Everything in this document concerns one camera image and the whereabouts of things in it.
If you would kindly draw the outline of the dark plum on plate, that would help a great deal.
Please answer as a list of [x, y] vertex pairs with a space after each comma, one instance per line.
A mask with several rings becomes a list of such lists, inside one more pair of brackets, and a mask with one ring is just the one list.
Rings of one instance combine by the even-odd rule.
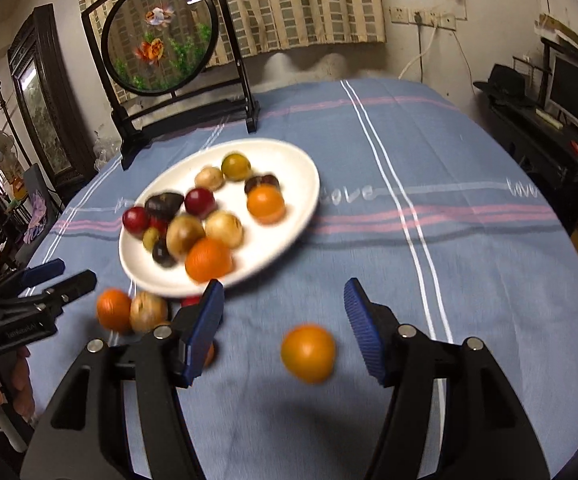
[[153, 261], [164, 269], [169, 269], [177, 264], [177, 260], [168, 251], [164, 238], [154, 243], [151, 255]]

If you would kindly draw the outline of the small yellow-brown fruit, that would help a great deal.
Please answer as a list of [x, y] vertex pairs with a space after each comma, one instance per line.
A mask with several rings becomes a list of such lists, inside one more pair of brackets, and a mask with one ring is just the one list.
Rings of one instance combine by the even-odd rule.
[[211, 192], [219, 190], [224, 183], [223, 171], [214, 166], [203, 167], [194, 178], [194, 184], [197, 188], [205, 188]]

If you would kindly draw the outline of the dark red plum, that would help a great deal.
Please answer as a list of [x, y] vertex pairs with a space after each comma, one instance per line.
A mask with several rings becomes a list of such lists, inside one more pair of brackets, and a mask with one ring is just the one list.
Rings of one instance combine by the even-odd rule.
[[143, 206], [132, 206], [123, 212], [122, 225], [129, 234], [142, 237], [149, 229], [150, 217]]

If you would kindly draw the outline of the tan potato-like fruit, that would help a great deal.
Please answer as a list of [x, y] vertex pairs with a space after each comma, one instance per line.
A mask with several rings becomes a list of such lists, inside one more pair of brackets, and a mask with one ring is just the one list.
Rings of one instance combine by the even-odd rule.
[[205, 236], [202, 222], [190, 214], [181, 214], [175, 217], [166, 231], [166, 248], [177, 260], [186, 258], [193, 245]]

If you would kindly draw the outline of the large orange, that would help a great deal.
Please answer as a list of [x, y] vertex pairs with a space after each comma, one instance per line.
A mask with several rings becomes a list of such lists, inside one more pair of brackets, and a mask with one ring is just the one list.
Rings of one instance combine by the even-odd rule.
[[130, 325], [130, 307], [132, 298], [117, 288], [104, 290], [97, 298], [96, 311], [98, 322], [107, 330], [119, 334], [132, 331]]

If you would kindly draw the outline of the black framed round screen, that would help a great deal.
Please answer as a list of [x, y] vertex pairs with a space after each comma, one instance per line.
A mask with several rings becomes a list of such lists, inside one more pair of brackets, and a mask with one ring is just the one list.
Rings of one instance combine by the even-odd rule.
[[[121, 163], [160, 136], [212, 119], [242, 118], [254, 133], [251, 91], [227, 0], [96, 0], [82, 12], [85, 37], [121, 138]], [[237, 75], [193, 88], [227, 38]]]

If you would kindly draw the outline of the greenish yellow citrus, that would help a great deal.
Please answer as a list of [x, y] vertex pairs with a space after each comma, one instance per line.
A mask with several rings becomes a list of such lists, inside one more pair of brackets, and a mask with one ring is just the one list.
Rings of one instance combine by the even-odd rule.
[[252, 174], [249, 159], [239, 152], [227, 154], [220, 168], [222, 168], [225, 179], [231, 182], [244, 181]]

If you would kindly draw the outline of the dark purple plum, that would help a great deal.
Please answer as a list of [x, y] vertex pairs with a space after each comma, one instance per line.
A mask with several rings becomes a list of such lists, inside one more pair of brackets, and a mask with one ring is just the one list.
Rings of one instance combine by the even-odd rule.
[[144, 203], [144, 209], [151, 218], [170, 221], [178, 214], [184, 203], [184, 194], [163, 192], [151, 195]]

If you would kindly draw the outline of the large red apple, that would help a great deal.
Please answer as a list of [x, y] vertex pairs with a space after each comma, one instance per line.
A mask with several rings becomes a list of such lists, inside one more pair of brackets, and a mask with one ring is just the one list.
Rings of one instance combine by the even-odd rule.
[[192, 188], [185, 197], [185, 210], [187, 214], [205, 219], [217, 208], [214, 194], [208, 188]]

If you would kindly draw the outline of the white wall socket strip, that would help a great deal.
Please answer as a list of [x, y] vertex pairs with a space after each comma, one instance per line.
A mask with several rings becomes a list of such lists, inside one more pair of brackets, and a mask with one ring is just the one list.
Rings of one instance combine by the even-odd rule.
[[432, 10], [408, 9], [403, 6], [389, 8], [390, 20], [393, 24], [418, 25], [439, 28], [456, 32], [457, 20], [454, 14], [440, 13]]

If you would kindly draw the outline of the dark purple mangosteen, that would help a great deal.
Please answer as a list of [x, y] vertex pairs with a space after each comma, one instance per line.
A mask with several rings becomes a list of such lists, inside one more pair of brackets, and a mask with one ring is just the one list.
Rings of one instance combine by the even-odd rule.
[[271, 185], [277, 190], [280, 190], [281, 186], [279, 180], [274, 174], [254, 174], [254, 176], [249, 177], [244, 184], [244, 192], [246, 194], [251, 193], [254, 188], [260, 185]]

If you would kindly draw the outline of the small orange on plate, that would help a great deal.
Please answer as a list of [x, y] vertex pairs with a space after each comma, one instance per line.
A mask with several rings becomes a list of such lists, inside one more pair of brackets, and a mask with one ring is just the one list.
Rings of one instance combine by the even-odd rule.
[[246, 208], [257, 223], [273, 224], [286, 214], [286, 203], [281, 192], [273, 185], [257, 185], [246, 196]]

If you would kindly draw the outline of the black shelf with monitor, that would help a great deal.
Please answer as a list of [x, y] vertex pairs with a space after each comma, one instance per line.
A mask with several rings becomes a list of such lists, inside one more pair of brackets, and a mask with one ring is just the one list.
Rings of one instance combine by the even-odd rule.
[[473, 87], [508, 128], [500, 143], [573, 232], [578, 223], [578, 47], [542, 40], [542, 62], [496, 64]]

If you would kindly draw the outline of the small orange citrus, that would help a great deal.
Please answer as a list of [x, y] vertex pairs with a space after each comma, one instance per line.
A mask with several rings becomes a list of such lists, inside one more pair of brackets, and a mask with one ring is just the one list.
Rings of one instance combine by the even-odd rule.
[[280, 359], [288, 372], [302, 382], [322, 384], [336, 366], [336, 341], [320, 325], [295, 326], [283, 337]]

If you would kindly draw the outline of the orange kumquat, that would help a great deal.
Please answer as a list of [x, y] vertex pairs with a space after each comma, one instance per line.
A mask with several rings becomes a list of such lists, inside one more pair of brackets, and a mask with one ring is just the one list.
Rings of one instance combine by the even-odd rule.
[[203, 366], [204, 367], [211, 366], [215, 360], [215, 356], [216, 356], [216, 344], [215, 342], [212, 342], [210, 348], [208, 348], [208, 353], [205, 356]]

